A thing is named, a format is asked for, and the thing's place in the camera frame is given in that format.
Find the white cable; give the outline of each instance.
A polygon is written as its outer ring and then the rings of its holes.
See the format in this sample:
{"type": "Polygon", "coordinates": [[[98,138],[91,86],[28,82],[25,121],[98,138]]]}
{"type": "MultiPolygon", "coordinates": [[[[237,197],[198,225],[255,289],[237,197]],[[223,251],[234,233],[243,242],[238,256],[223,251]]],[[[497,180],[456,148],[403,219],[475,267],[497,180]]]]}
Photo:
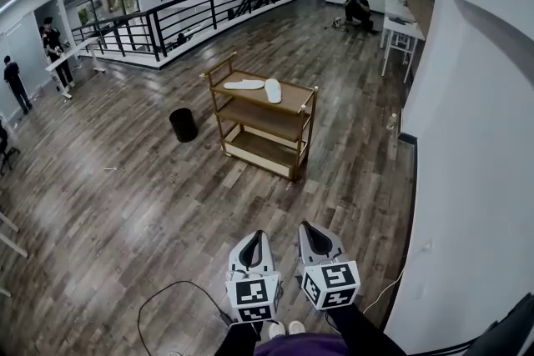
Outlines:
{"type": "Polygon", "coordinates": [[[363,314],[365,314],[365,312],[366,312],[367,310],[369,310],[369,309],[370,309],[371,307],[373,307],[376,303],[378,303],[378,300],[380,299],[380,297],[381,297],[382,295],[384,295],[384,292],[385,292],[385,291],[387,291],[389,288],[391,288],[393,285],[395,285],[397,282],[399,282],[399,281],[401,280],[401,278],[402,278],[402,274],[404,273],[404,269],[406,268],[407,265],[408,265],[408,263],[405,263],[405,264],[404,264],[404,267],[402,268],[402,271],[400,272],[399,277],[397,278],[397,280],[396,280],[394,283],[392,283],[391,285],[387,286],[387,287],[380,293],[380,295],[379,295],[378,298],[375,300],[375,302],[367,306],[367,308],[364,310],[363,314]]]}

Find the white shoe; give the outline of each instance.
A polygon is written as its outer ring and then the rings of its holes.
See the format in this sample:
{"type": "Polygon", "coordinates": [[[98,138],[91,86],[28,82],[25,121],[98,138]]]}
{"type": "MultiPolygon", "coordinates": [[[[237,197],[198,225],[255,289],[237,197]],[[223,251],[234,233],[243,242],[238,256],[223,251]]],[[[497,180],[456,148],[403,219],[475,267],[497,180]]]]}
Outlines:
{"type": "Polygon", "coordinates": [[[243,79],[241,82],[227,82],[224,89],[261,89],[264,86],[262,80],[243,79]]]}
{"type": "Polygon", "coordinates": [[[295,335],[296,333],[306,332],[306,328],[298,320],[294,320],[293,322],[290,323],[289,330],[290,330],[290,335],[295,335]]]}
{"type": "Polygon", "coordinates": [[[282,102],[282,88],[278,80],[267,79],[265,81],[265,91],[267,92],[267,99],[271,104],[282,102]]]}
{"type": "Polygon", "coordinates": [[[273,339],[274,337],[278,337],[279,335],[285,335],[284,324],[281,322],[272,323],[269,326],[269,339],[273,339]]]}

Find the floor plank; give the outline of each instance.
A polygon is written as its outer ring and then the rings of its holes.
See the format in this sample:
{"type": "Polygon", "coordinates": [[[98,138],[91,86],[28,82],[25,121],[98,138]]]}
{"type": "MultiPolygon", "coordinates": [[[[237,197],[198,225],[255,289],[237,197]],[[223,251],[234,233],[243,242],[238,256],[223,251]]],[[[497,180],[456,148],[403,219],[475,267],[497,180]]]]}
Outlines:
{"type": "MultiPolygon", "coordinates": [[[[403,70],[380,76],[380,36],[327,28],[334,6],[299,0],[248,21],[162,72],[90,64],[73,101],[46,93],[17,128],[22,154],[0,180],[0,209],[28,260],[0,247],[0,345],[8,354],[143,354],[139,306],[178,279],[206,287],[225,309],[230,249],[270,235],[285,293],[280,316],[331,332],[295,280],[304,218],[338,233],[358,263],[361,306],[396,279],[408,233],[413,150],[385,125],[403,105],[403,70]],[[237,68],[319,86],[310,160],[297,183],[219,147],[205,69],[233,51],[237,68]],[[169,115],[191,108],[199,136],[176,141],[169,115]],[[114,168],[116,171],[104,171],[114,168]]],[[[381,17],[375,17],[379,27],[381,17]]],[[[368,312],[380,324],[390,295],[368,312]]],[[[180,285],[144,310],[153,353],[209,354],[225,326],[198,290],[180,285]]]]}

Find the purple clothing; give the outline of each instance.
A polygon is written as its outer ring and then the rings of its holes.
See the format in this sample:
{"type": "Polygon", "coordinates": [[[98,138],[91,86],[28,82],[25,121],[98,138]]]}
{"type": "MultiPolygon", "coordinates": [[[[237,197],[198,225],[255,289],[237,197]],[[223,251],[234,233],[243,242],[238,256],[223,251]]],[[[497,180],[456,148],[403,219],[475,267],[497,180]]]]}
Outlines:
{"type": "Polygon", "coordinates": [[[349,356],[344,339],[331,333],[297,333],[260,345],[254,356],[349,356]]]}

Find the white table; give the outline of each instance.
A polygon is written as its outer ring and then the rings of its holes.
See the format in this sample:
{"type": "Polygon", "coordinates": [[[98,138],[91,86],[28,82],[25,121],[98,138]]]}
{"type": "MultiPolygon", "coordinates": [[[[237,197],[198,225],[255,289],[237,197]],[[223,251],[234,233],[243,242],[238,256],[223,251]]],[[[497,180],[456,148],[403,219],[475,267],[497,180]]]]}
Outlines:
{"type": "MultiPolygon", "coordinates": [[[[396,0],[385,0],[384,8],[384,21],[387,17],[400,18],[408,23],[414,23],[416,18],[410,9],[404,5],[404,3],[397,2],[396,0]]],[[[386,30],[382,28],[382,37],[380,39],[380,48],[384,47],[386,30]]]]}
{"type": "Polygon", "coordinates": [[[382,68],[382,76],[384,76],[385,73],[385,66],[387,65],[387,60],[390,56],[390,50],[392,48],[397,49],[405,53],[405,59],[406,54],[410,55],[410,62],[408,63],[408,68],[406,69],[406,74],[404,76],[404,83],[406,83],[406,79],[408,78],[408,72],[411,68],[411,62],[414,59],[414,52],[417,48],[417,41],[425,40],[425,36],[423,36],[423,32],[419,28],[419,24],[406,23],[402,25],[391,21],[391,18],[389,17],[384,17],[384,30],[387,30],[389,32],[389,35],[387,38],[387,46],[385,48],[385,59],[384,67],[382,68]]]}
{"type": "Polygon", "coordinates": [[[58,76],[58,72],[56,72],[56,67],[58,67],[60,64],[63,64],[69,58],[73,57],[74,55],[76,55],[82,49],[85,49],[89,45],[89,49],[91,50],[91,55],[93,56],[93,69],[94,69],[94,71],[95,72],[104,73],[106,71],[105,68],[102,68],[102,66],[98,62],[98,59],[97,59],[96,55],[94,54],[93,44],[97,40],[98,40],[98,38],[85,39],[79,45],[76,45],[74,48],[72,48],[69,51],[63,53],[59,60],[54,61],[52,64],[50,64],[48,67],[46,67],[46,71],[50,73],[50,75],[52,76],[52,79],[56,82],[56,84],[58,85],[59,89],[61,90],[61,94],[65,98],[71,99],[73,96],[70,95],[69,93],[67,93],[67,91],[65,90],[65,87],[61,83],[61,79],[58,76]]]}

